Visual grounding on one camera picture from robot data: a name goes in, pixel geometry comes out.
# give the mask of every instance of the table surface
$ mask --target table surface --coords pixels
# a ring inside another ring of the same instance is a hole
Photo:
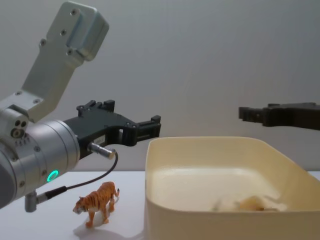
[[[68,172],[38,188],[37,193],[70,186],[98,177],[103,172]],[[320,180],[320,171],[310,172]],[[86,229],[88,214],[72,212],[79,197],[97,189],[102,182],[113,181],[120,195],[109,223],[101,225],[96,214],[95,228]],[[32,213],[25,212],[24,198],[0,209],[0,234],[6,240],[147,240],[145,237],[145,172],[116,171],[91,184],[71,189],[43,202]]]

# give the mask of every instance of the tiger figurine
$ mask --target tiger figurine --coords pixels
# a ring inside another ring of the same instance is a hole
[[[119,188],[116,191],[115,184],[112,181],[104,182],[97,191],[91,192],[85,197],[81,197],[76,202],[73,212],[81,214],[82,212],[88,212],[89,221],[85,223],[87,228],[93,226],[95,213],[98,211],[102,212],[103,223],[109,223],[107,216],[107,203],[109,202],[109,212],[112,213],[115,210],[115,199],[119,197]]]

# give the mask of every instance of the cable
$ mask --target cable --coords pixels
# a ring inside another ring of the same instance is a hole
[[[93,183],[93,182],[95,182],[97,180],[100,180],[100,179],[104,178],[109,173],[111,173],[117,166],[118,158],[119,158],[118,153],[115,152],[114,156],[115,156],[114,163],[113,163],[112,167],[106,173],[104,173],[101,176],[98,176],[98,177],[96,177],[94,179],[91,179],[89,181],[85,181],[85,182],[82,182],[82,183],[79,183],[79,184],[75,184],[75,185],[71,185],[71,186],[68,186],[68,187],[67,186],[61,186],[61,187],[58,187],[56,189],[53,189],[53,190],[50,190],[50,191],[46,191],[46,192],[40,194],[37,197],[37,204],[40,204],[40,203],[43,203],[44,201],[52,199],[53,197],[66,192],[67,190],[75,189],[75,188],[78,188],[78,187],[81,187],[81,186],[84,186],[84,185],[87,185],[87,184],[91,184],[91,183]]]

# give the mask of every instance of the gray wall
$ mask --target gray wall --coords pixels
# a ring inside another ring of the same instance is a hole
[[[320,132],[238,119],[239,106],[320,103],[319,0],[78,1],[96,7],[110,31],[46,119],[113,99],[116,112],[134,121],[161,115],[161,136],[249,136],[320,169]],[[23,84],[62,2],[1,1],[1,98]],[[116,146],[117,169],[143,170],[147,147]],[[92,155],[77,169],[109,164]]]

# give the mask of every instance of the cream plastic bin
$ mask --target cream plastic bin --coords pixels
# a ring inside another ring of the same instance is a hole
[[[145,177],[148,240],[320,240],[320,181],[261,140],[158,138]],[[287,210],[213,211],[232,194],[267,194]]]

